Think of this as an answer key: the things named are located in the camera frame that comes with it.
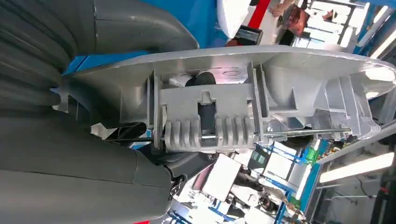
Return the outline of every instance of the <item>white object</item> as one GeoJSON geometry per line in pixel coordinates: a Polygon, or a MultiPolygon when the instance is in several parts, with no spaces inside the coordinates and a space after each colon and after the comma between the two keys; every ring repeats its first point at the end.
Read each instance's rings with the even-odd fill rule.
{"type": "Polygon", "coordinates": [[[217,0],[217,19],[223,32],[233,39],[248,14],[250,0],[217,0]]]}
{"type": "Polygon", "coordinates": [[[320,176],[319,182],[324,183],[328,181],[334,181],[340,178],[389,167],[390,165],[392,165],[394,155],[395,153],[386,153],[376,156],[374,158],[366,159],[335,170],[325,172],[320,176]]]}
{"type": "Polygon", "coordinates": [[[220,154],[202,191],[224,202],[240,169],[240,163],[220,154]]]}

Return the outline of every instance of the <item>metal rod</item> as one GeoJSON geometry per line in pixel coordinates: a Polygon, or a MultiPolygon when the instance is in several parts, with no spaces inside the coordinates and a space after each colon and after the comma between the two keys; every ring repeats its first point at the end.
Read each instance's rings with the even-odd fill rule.
{"type": "MultiPolygon", "coordinates": [[[[337,129],[298,129],[298,130],[288,130],[282,132],[264,132],[263,137],[276,137],[276,136],[306,136],[306,135],[313,135],[313,134],[328,134],[328,133],[340,133],[340,132],[350,132],[350,128],[337,128],[337,129]]],[[[202,139],[216,139],[217,136],[214,134],[206,134],[202,135],[202,139]]]]}
{"type": "Polygon", "coordinates": [[[383,125],[381,127],[380,132],[378,132],[377,134],[375,134],[371,138],[359,140],[359,141],[357,141],[357,142],[355,142],[355,143],[353,143],[353,144],[351,144],[349,146],[346,146],[346,147],[342,148],[342,150],[340,150],[338,152],[335,152],[335,153],[332,153],[332,154],[326,156],[325,158],[318,160],[317,163],[318,164],[323,164],[325,162],[332,161],[334,159],[337,159],[340,156],[343,156],[345,154],[353,152],[353,151],[355,151],[358,148],[361,148],[361,147],[364,147],[364,146],[366,146],[368,144],[371,144],[373,142],[379,141],[379,140],[381,140],[381,139],[383,139],[385,137],[388,137],[388,136],[390,136],[392,134],[395,134],[395,133],[396,133],[396,119],[393,120],[390,124],[383,125]]]}
{"type": "Polygon", "coordinates": [[[367,195],[350,195],[350,196],[333,196],[331,198],[326,198],[325,200],[326,201],[331,201],[331,200],[333,200],[335,198],[346,198],[346,199],[349,199],[349,198],[357,198],[357,197],[366,197],[366,198],[368,198],[367,195]]]}
{"type": "Polygon", "coordinates": [[[135,138],[135,139],[106,139],[105,141],[109,141],[109,142],[123,142],[123,141],[127,141],[127,142],[146,142],[146,141],[154,141],[154,138],[135,138]]]}
{"type": "Polygon", "coordinates": [[[338,128],[338,129],[299,129],[299,130],[288,130],[283,132],[265,132],[264,137],[269,136],[282,136],[282,135],[312,135],[312,134],[327,134],[327,133],[339,133],[339,132],[350,132],[350,128],[338,128]]]}

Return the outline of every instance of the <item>person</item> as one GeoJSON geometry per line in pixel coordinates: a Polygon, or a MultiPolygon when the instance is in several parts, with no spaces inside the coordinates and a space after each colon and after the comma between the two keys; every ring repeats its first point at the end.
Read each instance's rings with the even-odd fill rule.
{"type": "MultiPolygon", "coordinates": [[[[278,17],[283,15],[287,8],[289,8],[295,0],[285,0],[283,3],[277,4],[275,7],[271,7],[269,11],[272,13],[274,17],[278,17]]],[[[316,16],[316,13],[310,13],[311,16],[316,16]]],[[[334,11],[334,9],[328,11],[326,14],[322,15],[321,18],[324,21],[332,22],[333,19],[337,17],[338,13],[334,11]]]]}
{"type": "Polygon", "coordinates": [[[284,11],[294,3],[295,0],[285,0],[283,3],[277,4],[275,7],[269,8],[274,17],[283,15],[284,11]]]}

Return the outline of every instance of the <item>fluorescent light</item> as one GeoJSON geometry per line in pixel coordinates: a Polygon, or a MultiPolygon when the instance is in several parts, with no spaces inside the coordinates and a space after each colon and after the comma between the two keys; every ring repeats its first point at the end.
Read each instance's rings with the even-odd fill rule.
{"type": "Polygon", "coordinates": [[[323,173],[320,176],[319,182],[325,183],[334,181],[348,176],[362,174],[392,165],[393,156],[395,153],[386,153],[360,162],[352,163],[350,165],[334,169],[323,173]]]}
{"type": "Polygon", "coordinates": [[[378,20],[381,18],[381,16],[384,14],[384,12],[388,9],[387,6],[383,6],[381,10],[378,12],[378,14],[374,17],[374,23],[378,22],[378,20]]]}
{"type": "Polygon", "coordinates": [[[378,94],[379,94],[379,92],[368,92],[368,93],[366,93],[366,98],[371,99],[371,98],[378,96],[378,94]]]}
{"type": "Polygon", "coordinates": [[[297,200],[300,200],[300,198],[301,198],[301,195],[303,193],[305,184],[307,183],[307,179],[308,179],[309,173],[311,172],[311,168],[312,168],[312,165],[307,165],[307,169],[304,172],[303,179],[301,180],[300,186],[298,187],[298,190],[297,190],[297,193],[296,193],[296,196],[295,196],[295,198],[297,200]]]}
{"type": "Polygon", "coordinates": [[[363,13],[361,14],[361,23],[358,25],[355,34],[357,35],[361,31],[361,27],[363,26],[364,18],[367,15],[368,7],[370,7],[370,3],[366,3],[363,9],[363,13]]]}
{"type": "Polygon", "coordinates": [[[370,58],[378,58],[378,56],[396,39],[396,30],[386,38],[386,40],[374,51],[370,58]]]}

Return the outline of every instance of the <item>machine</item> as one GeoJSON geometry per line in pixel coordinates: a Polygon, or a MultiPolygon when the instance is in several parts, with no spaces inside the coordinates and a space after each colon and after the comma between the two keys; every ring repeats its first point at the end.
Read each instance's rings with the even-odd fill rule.
{"type": "Polygon", "coordinates": [[[394,66],[363,56],[197,49],[173,16],[136,0],[0,0],[0,20],[5,224],[155,219],[216,153],[370,138],[380,126],[367,97],[394,88],[394,66]],[[161,53],[61,76],[77,55],[142,49],[161,53]],[[93,136],[98,123],[116,134],[93,136]]]}

